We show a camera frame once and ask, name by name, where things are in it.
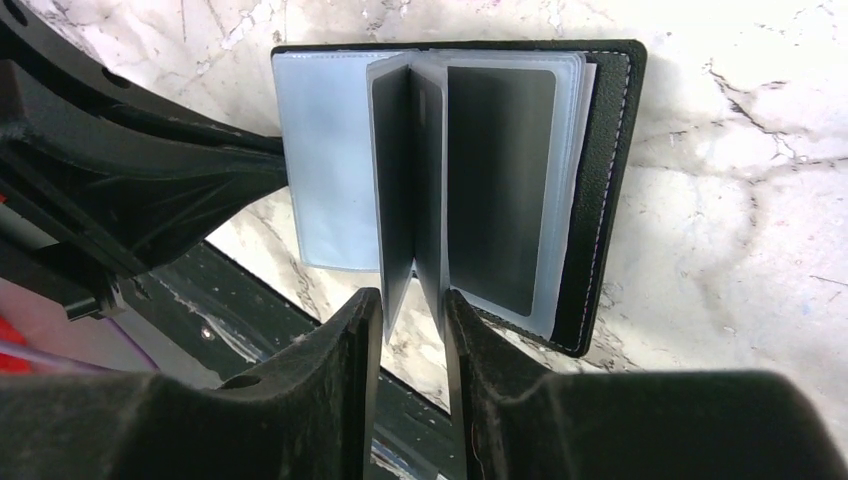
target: black leather wallet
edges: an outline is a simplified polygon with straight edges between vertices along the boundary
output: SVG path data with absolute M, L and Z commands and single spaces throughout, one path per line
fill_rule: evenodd
M 285 46 L 276 48 L 272 57 L 286 52 L 452 49 L 581 52 L 586 63 L 595 66 L 553 332 L 549 339 L 542 338 L 478 308 L 484 318 L 555 351 L 579 357 L 586 353 L 592 338 L 616 203 L 639 105 L 647 60 L 641 43 L 564 40 Z

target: marble countertop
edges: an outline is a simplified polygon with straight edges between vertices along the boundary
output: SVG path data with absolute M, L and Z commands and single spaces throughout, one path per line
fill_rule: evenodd
M 287 43 L 636 38 L 650 59 L 581 360 L 559 371 L 787 375 L 848 451 L 848 4 L 628 0 L 28 0 L 109 69 L 209 117 L 278 135 Z M 209 240 L 326 319 L 375 275 L 298 260 L 286 190 Z M 413 285 L 383 364 L 447 407 L 444 348 Z

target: white stitching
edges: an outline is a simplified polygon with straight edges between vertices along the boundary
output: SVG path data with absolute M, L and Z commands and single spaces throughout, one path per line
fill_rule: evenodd
M 612 168 L 615 165 L 615 157 L 618 153 L 618 140 L 621 136 L 621 125 L 624 122 L 624 107 L 627 104 L 627 89 L 630 87 L 630 55 L 627 55 L 623 52 L 609 52 L 609 51 L 601 51 L 601 52 L 584 52 L 584 53 L 611 53 L 614 55 L 622 55 L 627 59 L 627 73 L 625 74 L 624 80 L 624 93 L 622 93 L 621 98 L 621 110 L 618 112 L 618 127 L 615 130 L 615 142 L 612 147 L 612 158 L 610 158 L 609 163 L 609 172 L 607 173 L 607 186 L 604 190 L 604 201 L 601 203 L 601 216 L 598 219 L 598 230 L 595 234 L 595 250 L 592 252 L 592 266 L 589 268 L 589 286 L 586 288 L 586 301 L 583 303 L 583 317 L 580 319 L 580 332 L 577 337 L 577 344 L 574 347 L 566 347 L 563 345 L 563 348 L 569 352 L 576 352 L 578 348 L 580 348 L 580 343 L 583 341 L 583 327 L 586 325 L 586 317 L 589 315 L 589 297 L 592 294 L 592 280 L 595 279 L 595 262 L 598 259 L 598 246 L 601 243 L 601 226 L 604 224 L 604 213 L 607 208 L 607 196 L 609 195 L 610 184 L 612 182 Z

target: plastic sleeve page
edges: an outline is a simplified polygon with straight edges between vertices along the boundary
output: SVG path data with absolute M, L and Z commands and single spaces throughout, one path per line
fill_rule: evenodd
M 572 191 L 582 55 L 442 52 L 448 65 L 451 285 L 548 338 Z
M 366 68 L 399 54 L 302 52 L 272 58 L 286 170 L 304 264 L 377 271 Z
M 427 306 L 444 339 L 444 293 L 450 286 L 447 258 L 447 69 L 430 54 L 411 65 L 416 156 L 415 266 Z
M 388 343 L 412 276 L 413 138 L 411 54 L 372 63 L 367 94 L 373 148 L 379 239 L 383 335 Z

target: screw hole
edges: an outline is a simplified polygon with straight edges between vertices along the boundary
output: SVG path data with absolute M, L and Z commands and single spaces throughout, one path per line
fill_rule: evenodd
M 22 12 L 21 9 L 18 8 L 17 5 L 15 5 L 15 2 L 13 2 L 12 0 L 3 0 L 3 5 L 6 6 L 6 10 L 9 10 L 9 13 L 11 13 L 13 17 L 15 17 L 15 20 L 17 20 L 18 23 L 25 27 L 29 25 L 29 20 L 26 19 L 26 15 L 24 15 L 24 12 Z
M 239 375 L 224 382 L 219 390 L 233 390 L 236 388 L 252 387 L 260 381 L 262 381 L 262 379 L 256 375 Z
M 119 77 L 119 76 L 115 75 L 114 73 L 107 70 L 106 67 L 103 67 L 102 71 L 103 71 L 103 76 L 106 77 L 106 80 L 109 80 L 112 83 L 112 85 L 115 85 L 118 88 L 130 88 L 130 85 L 132 85 L 129 80 L 127 80 L 124 77 Z

